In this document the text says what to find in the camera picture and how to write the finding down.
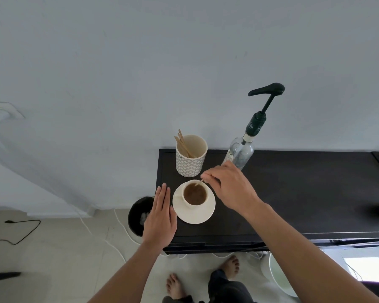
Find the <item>person's right hand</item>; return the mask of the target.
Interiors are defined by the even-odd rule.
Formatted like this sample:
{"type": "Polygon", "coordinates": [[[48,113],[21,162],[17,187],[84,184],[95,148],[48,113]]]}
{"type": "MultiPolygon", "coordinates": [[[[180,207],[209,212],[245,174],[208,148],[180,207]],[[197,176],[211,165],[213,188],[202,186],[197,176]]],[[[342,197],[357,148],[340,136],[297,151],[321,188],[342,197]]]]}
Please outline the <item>person's right hand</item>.
{"type": "Polygon", "coordinates": [[[230,161],[206,170],[200,177],[220,179],[222,194],[217,197],[244,218],[252,217],[252,212],[263,204],[248,179],[230,161]]]}

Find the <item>person's left hand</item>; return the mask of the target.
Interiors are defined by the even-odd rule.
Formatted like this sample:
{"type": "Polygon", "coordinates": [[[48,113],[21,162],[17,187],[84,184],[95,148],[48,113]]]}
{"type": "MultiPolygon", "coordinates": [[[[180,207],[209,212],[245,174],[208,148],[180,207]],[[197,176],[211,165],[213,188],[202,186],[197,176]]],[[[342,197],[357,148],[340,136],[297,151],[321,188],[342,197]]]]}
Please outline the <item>person's left hand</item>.
{"type": "Polygon", "coordinates": [[[172,241],[176,232],[170,223],[171,189],[163,183],[156,189],[153,206],[144,224],[143,244],[161,253],[172,241]]]}

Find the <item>person's left forearm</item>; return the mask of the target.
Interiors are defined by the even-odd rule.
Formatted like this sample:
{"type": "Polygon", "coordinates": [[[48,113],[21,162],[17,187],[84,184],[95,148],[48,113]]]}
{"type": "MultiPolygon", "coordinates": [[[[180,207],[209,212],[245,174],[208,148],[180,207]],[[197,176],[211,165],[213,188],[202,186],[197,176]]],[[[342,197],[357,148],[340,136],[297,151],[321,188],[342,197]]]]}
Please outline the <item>person's left forearm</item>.
{"type": "Polygon", "coordinates": [[[140,303],[149,274],[165,247],[146,241],[87,303],[140,303]]]}

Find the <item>person's right forearm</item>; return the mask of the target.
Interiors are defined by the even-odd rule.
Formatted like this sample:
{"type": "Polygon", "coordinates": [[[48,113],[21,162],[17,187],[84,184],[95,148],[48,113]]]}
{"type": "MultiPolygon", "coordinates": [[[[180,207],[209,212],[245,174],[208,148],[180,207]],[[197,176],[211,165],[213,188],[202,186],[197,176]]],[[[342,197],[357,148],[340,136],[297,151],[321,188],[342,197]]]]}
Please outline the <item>person's right forearm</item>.
{"type": "Polygon", "coordinates": [[[302,303],[379,303],[354,279],[260,199],[236,209],[264,241],[302,303]]]}

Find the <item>brown coffee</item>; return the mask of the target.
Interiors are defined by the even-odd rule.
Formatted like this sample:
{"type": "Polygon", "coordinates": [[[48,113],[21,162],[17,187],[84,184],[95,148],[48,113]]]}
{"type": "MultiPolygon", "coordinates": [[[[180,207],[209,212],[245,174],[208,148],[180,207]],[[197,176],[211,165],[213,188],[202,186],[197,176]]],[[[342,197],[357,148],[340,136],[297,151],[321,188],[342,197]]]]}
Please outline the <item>brown coffee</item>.
{"type": "Polygon", "coordinates": [[[195,186],[196,182],[189,183],[183,190],[184,200],[192,206],[200,206],[206,202],[208,195],[204,185],[195,186]]]}

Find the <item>white saucer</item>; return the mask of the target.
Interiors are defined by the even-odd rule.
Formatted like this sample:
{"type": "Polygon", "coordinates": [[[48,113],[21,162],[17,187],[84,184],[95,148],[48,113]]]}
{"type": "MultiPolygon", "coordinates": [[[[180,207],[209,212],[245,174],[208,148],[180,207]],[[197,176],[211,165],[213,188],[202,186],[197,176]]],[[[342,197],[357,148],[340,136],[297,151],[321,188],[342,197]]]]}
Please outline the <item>white saucer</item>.
{"type": "Polygon", "coordinates": [[[190,180],[182,183],[178,186],[172,197],[172,206],[177,213],[178,218],[189,224],[201,224],[206,222],[212,217],[215,207],[216,200],[215,195],[206,184],[199,184],[204,187],[207,192],[207,198],[205,202],[201,205],[191,205],[184,199],[184,189],[192,183],[196,183],[198,180],[190,180]]]}

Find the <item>white coffee cup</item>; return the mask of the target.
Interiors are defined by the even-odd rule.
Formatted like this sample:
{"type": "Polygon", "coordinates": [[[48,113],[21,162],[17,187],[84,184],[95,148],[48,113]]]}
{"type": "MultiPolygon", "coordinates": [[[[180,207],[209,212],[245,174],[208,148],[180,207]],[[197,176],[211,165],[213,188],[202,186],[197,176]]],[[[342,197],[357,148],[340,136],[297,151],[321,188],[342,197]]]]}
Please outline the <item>white coffee cup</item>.
{"type": "Polygon", "coordinates": [[[189,209],[197,209],[208,200],[208,188],[202,180],[190,180],[183,183],[182,199],[189,209]]]}

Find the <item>patterned white stick holder cup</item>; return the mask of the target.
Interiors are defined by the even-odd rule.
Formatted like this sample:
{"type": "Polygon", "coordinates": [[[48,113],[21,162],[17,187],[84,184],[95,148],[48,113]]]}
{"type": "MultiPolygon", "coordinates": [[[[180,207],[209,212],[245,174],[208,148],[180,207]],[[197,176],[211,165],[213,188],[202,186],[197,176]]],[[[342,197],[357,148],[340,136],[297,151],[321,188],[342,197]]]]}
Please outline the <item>patterned white stick holder cup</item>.
{"type": "Polygon", "coordinates": [[[177,172],[183,177],[192,178],[200,174],[203,163],[206,158],[208,145],[207,142],[200,136],[189,134],[183,135],[187,147],[195,156],[194,159],[187,158],[180,152],[180,148],[175,147],[175,167],[177,172]]]}

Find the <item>black trash bin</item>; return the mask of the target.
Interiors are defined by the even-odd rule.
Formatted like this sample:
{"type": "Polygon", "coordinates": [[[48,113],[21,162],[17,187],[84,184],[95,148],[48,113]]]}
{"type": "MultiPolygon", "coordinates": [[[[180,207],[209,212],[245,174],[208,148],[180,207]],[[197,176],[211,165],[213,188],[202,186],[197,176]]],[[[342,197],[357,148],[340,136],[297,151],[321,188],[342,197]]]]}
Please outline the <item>black trash bin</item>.
{"type": "Polygon", "coordinates": [[[138,237],[142,237],[144,227],[140,225],[140,216],[144,212],[150,212],[153,206],[154,197],[146,196],[136,201],[128,214],[128,226],[138,237]]]}

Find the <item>glass bottle with black pump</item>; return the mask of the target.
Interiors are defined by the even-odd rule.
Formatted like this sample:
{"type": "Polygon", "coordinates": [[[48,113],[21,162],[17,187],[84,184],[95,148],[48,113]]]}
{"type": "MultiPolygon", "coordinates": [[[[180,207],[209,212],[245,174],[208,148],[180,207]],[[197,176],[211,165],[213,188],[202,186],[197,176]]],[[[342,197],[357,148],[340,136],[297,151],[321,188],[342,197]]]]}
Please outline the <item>glass bottle with black pump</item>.
{"type": "Polygon", "coordinates": [[[223,160],[223,163],[230,161],[239,170],[242,170],[245,167],[246,163],[252,157],[254,152],[252,142],[266,122],[266,111],[268,107],[270,106],[274,97],[282,95],[284,90],[285,87],[281,83],[272,83],[268,86],[254,89],[248,93],[248,96],[256,96],[261,94],[269,94],[270,96],[263,109],[253,114],[252,118],[246,126],[244,135],[242,137],[235,138],[232,141],[223,160]]]}

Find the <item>person's left foot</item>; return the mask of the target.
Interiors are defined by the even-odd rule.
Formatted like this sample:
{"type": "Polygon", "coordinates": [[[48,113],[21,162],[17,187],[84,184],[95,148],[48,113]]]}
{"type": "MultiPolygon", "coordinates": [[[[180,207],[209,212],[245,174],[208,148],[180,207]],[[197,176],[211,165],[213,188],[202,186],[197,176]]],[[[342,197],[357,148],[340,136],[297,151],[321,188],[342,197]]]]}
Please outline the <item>person's left foot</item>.
{"type": "Polygon", "coordinates": [[[166,280],[167,294],[173,300],[181,300],[187,297],[178,276],[176,274],[170,274],[166,280]]]}

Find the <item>person's foot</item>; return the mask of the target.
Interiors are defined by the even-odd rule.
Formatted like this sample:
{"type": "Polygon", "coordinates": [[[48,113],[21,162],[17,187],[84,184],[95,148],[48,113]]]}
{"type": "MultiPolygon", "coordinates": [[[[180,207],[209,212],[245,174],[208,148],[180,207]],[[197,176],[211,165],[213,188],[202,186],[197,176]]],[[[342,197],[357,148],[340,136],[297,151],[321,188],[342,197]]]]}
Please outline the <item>person's foot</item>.
{"type": "Polygon", "coordinates": [[[240,270],[240,263],[236,255],[231,255],[225,262],[223,262],[219,268],[222,270],[226,279],[233,280],[240,270]]]}
{"type": "Polygon", "coordinates": [[[173,300],[181,300],[187,297],[178,276],[176,274],[170,274],[166,280],[167,294],[173,300]]]}

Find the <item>person's right foot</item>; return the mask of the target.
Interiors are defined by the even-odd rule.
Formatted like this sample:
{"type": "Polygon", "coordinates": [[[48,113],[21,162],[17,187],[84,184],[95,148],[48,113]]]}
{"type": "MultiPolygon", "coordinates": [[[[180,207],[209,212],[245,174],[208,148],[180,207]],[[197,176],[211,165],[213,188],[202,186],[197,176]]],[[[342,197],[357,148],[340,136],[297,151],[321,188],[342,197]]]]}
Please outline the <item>person's right foot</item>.
{"type": "Polygon", "coordinates": [[[225,262],[223,262],[219,268],[222,270],[226,279],[233,280],[240,270],[240,263],[236,255],[231,255],[225,262]]]}

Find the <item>person's black trousers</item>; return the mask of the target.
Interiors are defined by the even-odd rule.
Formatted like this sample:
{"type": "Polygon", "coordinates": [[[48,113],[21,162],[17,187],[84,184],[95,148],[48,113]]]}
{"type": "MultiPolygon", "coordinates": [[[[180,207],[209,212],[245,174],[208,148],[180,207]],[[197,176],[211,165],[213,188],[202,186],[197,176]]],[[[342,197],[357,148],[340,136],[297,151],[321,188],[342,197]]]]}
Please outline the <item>person's black trousers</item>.
{"type": "MultiPolygon", "coordinates": [[[[246,286],[238,281],[226,279],[222,270],[214,270],[208,282],[209,303],[255,303],[246,286]]],[[[195,303],[191,295],[173,300],[168,295],[162,303],[195,303]]]]}

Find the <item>black table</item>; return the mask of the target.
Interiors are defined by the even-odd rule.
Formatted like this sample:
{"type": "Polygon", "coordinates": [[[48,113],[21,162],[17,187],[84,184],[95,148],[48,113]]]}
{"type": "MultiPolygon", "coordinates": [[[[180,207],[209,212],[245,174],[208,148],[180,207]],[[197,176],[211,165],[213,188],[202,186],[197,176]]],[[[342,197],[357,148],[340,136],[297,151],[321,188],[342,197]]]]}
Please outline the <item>black table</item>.
{"type": "MultiPolygon", "coordinates": [[[[379,163],[369,152],[255,151],[243,168],[258,196],[320,248],[379,246],[379,163]]],[[[168,255],[268,251],[216,199],[206,222],[178,219],[168,255]]]]}

